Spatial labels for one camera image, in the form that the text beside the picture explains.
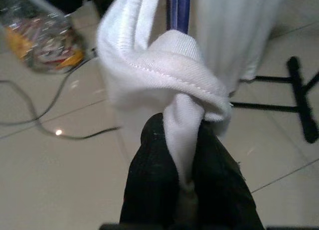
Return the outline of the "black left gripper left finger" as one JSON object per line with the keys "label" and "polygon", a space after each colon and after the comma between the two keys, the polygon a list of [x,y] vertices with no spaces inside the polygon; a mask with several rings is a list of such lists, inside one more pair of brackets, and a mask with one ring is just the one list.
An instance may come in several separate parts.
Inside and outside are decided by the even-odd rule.
{"label": "black left gripper left finger", "polygon": [[140,141],[128,171],[120,223],[171,225],[179,176],[166,145],[161,113],[146,122]]}

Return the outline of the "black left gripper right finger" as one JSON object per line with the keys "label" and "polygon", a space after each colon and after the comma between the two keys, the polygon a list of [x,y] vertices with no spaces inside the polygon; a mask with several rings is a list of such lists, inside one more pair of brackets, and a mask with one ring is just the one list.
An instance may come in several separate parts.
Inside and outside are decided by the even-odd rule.
{"label": "black left gripper right finger", "polygon": [[264,228],[238,163],[217,138],[209,122],[203,122],[199,127],[194,185],[198,220],[202,225],[230,230]]}

